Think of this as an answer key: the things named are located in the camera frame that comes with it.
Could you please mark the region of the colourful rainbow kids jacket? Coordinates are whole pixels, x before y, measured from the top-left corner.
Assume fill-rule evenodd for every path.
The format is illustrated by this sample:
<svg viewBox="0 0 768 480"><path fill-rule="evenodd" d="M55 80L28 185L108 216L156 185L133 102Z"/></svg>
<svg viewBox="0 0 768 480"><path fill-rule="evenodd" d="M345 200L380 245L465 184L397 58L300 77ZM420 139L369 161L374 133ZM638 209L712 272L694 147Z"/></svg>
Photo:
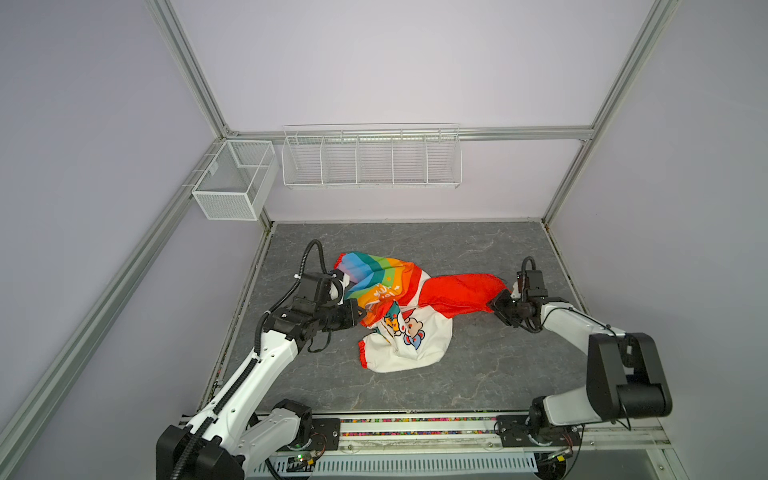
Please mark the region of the colourful rainbow kids jacket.
<svg viewBox="0 0 768 480"><path fill-rule="evenodd" d="M341 254L344 297L364 309L361 324L371 333L358 343L361 366L376 373L427 367L446 354L453 319L490 312L508 291L486 273L432 277L414 263L362 252Z"/></svg>

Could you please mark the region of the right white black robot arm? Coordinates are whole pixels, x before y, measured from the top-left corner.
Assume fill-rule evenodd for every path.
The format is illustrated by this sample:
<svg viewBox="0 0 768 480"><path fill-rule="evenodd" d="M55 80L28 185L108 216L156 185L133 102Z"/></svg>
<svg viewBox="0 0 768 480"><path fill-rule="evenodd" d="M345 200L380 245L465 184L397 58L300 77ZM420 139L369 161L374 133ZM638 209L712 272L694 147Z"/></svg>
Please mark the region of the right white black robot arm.
<svg viewBox="0 0 768 480"><path fill-rule="evenodd" d="M531 334L549 331L587 359L583 386L538 397L529 409L529 430L662 418L673 399L652 337L598 321L562 298L513 298L502 292L489 304L505 325Z"/></svg>

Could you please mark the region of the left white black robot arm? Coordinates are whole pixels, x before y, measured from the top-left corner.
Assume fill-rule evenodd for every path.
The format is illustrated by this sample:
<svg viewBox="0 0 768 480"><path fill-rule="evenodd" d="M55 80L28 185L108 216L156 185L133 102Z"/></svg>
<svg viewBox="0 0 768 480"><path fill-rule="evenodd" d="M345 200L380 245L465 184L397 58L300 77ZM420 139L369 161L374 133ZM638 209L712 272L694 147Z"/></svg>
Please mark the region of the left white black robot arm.
<svg viewBox="0 0 768 480"><path fill-rule="evenodd" d="M304 273L266 310L254 347L233 376L185 426L169 426L156 444L159 479L244 479L279 449L310 440L312 410L277 403L258 422L252 417L286 367L320 332L358 325L366 311L347 296L350 277L338 269Z"/></svg>

